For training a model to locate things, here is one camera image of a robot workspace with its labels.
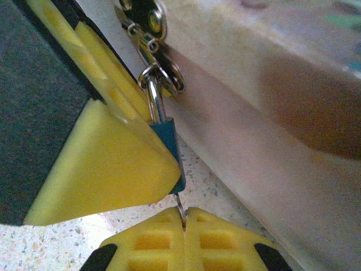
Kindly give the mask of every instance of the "blue padlock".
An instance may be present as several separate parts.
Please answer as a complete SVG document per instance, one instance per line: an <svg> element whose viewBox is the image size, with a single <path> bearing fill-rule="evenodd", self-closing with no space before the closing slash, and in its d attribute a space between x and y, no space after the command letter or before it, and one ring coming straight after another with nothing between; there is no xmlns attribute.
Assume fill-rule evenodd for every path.
<svg viewBox="0 0 361 271"><path fill-rule="evenodd" d="M153 121L150 126L159 136L163 144L168 148L180 166L181 176L170 192L170 194L176 194L186 188L186 178L184 176L181 154L179 153L174 119L172 117L167 117L165 114L155 68L157 67L150 67L149 69L146 69L140 76L138 82L140 82L141 88L146 91L148 96L148 103Z"/></svg>

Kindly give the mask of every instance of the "speckled countertop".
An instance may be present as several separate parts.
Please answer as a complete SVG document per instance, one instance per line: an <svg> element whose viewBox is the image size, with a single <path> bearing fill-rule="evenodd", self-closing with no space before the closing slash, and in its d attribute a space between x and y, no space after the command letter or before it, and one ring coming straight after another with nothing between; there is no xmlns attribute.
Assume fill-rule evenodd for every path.
<svg viewBox="0 0 361 271"><path fill-rule="evenodd" d="M184 141L179 140L187 187L180 193L185 208L202 208L275 242L267 230L237 200ZM0 270L79 270L106 238L163 209L175 206L172 195L150 206L99 213L51 226L0 225ZM279 248L294 270L301 270Z"/></svg>

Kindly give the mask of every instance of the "yellow foam block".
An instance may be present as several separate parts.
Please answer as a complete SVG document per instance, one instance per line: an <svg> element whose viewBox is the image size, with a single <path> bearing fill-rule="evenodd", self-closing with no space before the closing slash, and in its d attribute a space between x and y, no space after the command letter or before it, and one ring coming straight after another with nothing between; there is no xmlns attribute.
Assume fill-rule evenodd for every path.
<svg viewBox="0 0 361 271"><path fill-rule="evenodd" d="M184 268L184 232L175 208L108 238L100 246L111 243L118 249L107 270L181 271Z"/></svg>
<svg viewBox="0 0 361 271"><path fill-rule="evenodd" d="M150 119L150 113L144 109L144 97L142 97L135 83L129 83L129 78L124 75L126 73L125 68L120 62L113 59L115 56L110 53L101 54L101 56L93 55L93 53L102 52L99 44L93 41L94 44L87 45L82 39L85 42L91 42L94 35L86 27L82 28L83 24L80 22L78 28L82 37L80 39L50 0L27 0L27 4L97 89L112 114L127 123L129 129L137 133L144 141L147 141L150 146L154 147L158 152L162 152L161 149L164 148L164 145L145 121ZM107 68L109 62L116 64L118 72L112 71L112 68ZM143 112L143 117L136 108Z"/></svg>
<svg viewBox="0 0 361 271"><path fill-rule="evenodd" d="M89 52L92 53L93 57L105 73L116 83L118 86L117 91L122 91L125 94L130 103L138 110L145 120L151 120L146 94L141 91L139 86L128 74L128 71L123 67L104 41L83 22L78 23L75 28L75 33L86 45Z"/></svg>
<svg viewBox="0 0 361 271"><path fill-rule="evenodd" d="M254 245L274 244L198 208L188 209L186 271L268 271Z"/></svg>
<svg viewBox="0 0 361 271"><path fill-rule="evenodd" d="M105 240L118 249L107 271L268 271L254 245L266 238L198 208L186 231L175 207Z"/></svg>
<svg viewBox="0 0 361 271"><path fill-rule="evenodd" d="M179 166L90 100L78 118L24 223L48 225L161 200Z"/></svg>

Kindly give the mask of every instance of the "metal clip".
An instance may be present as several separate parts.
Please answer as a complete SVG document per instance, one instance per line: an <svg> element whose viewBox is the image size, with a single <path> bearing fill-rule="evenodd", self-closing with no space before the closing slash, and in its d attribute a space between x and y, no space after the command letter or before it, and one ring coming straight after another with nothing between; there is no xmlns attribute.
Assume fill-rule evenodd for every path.
<svg viewBox="0 0 361 271"><path fill-rule="evenodd" d="M164 54L160 45L166 36L166 19L162 6L156 0L120 0L125 19L122 27L127 31L143 61L148 66L158 66L158 86L162 92L177 96L185 89L179 68Z"/></svg>

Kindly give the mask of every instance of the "yellow foam pad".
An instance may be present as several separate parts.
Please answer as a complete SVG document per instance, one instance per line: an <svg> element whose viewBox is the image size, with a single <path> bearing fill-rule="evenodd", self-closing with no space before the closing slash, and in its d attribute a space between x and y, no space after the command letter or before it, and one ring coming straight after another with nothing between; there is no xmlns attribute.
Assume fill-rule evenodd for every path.
<svg viewBox="0 0 361 271"><path fill-rule="evenodd" d="M181 271L184 268L184 232L175 208L108 238L100 246L111 243L118 249L107 270Z"/></svg>
<svg viewBox="0 0 361 271"><path fill-rule="evenodd" d="M268 271L254 245L266 238L198 208L186 231L175 207L105 240L118 249L107 271Z"/></svg>
<svg viewBox="0 0 361 271"><path fill-rule="evenodd" d="M92 213L150 204L177 183L179 165L90 100L24 223L48 225Z"/></svg>
<svg viewBox="0 0 361 271"><path fill-rule="evenodd" d="M105 42L83 22L78 23L75 33L105 73L116 83L118 86L116 91L122 91L141 116L150 121L151 114L146 94L141 91Z"/></svg>
<svg viewBox="0 0 361 271"><path fill-rule="evenodd" d="M268 271L254 245L275 248L266 238L198 208L188 209L184 242L186 271Z"/></svg>

